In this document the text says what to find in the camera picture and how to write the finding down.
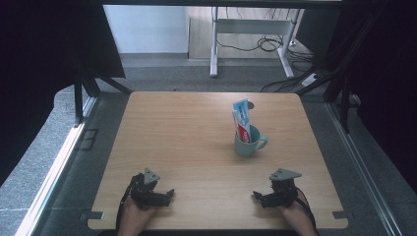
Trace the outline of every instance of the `teal mug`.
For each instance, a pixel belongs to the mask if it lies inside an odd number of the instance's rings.
[[[261,134],[261,132],[255,126],[251,126],[251,143],[243,143],[238,137],[237,134],[235,135],[235,151],[237,154],[250,157],[255,150],[259,150],[263,148],[268,143],[268,137]]]

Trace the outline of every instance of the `toothpaste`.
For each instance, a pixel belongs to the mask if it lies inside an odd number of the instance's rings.
[[[237,123],[236,134],[243,143],[251,142],[251,124],[249,122],[248,99],[233,103],[233,116]]]

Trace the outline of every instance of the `wooden tabletop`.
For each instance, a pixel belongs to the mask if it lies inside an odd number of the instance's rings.
[[[255,104],[251,124],[268,137],[252,157],[234,151],[233,102]],[[273,208],[252,196],[272,192],[277,168],[301,173],[318,228],[344,228],[343,211],[300,98],[290,93],[134,92],[123,116],[91,211],[92,229],[115,228],[116,213],[132,176],[148,167],[161,179],[154,191],[175,189],[148,229],[289,228]]]

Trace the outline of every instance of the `gray floor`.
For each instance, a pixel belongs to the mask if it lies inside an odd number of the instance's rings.
[[[207,60],[188,60],[184,55],[123,55],[127,79],[116,81],[133,90],[260,91],[284,80],[276,60],[220,60],[218,78],[209,77]],[[129,96],[98,81],[102,89],[88,119],[87,132],[70,157],[34,235],[97,235],[87,227],[118,125]],[[372,199],[349,157],[347,148],[323,103],[323,88],[302,96],[303,105],[325,158],[334,186],[349,219],[342,230],[320,230],[322,235],[387,235]],[[55,109],[22,163],[0,190],[0,232],[14,235],[28,211],[44,176],[74,122],[72,88],[56,96]],[[350,136],[359,149],[403,235],[416,235],[417,197],[375,143],[356,110],[349,113]],[[93,143],[89,135],[97,133]],[[276,232],[234,232],[237,235],[274,235]],[[173,235],[153,232],[151,235]],[[196,232],[177,232],[194,235]]]

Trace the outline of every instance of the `hand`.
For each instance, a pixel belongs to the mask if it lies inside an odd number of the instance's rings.
[[[129,195],[123,207],[118,236],[137,236],[156,212],[157,208],[150,206],[140,209]]]
[[[301,191],[298,191],[298,198],[307,204],[307,200]],[[287,223],[300,235],[300,236],[317,236],[312,222],[307,215],[304,208],[297,202],[293,202],[291,206],[279,206],[278,210],[285,218]]]

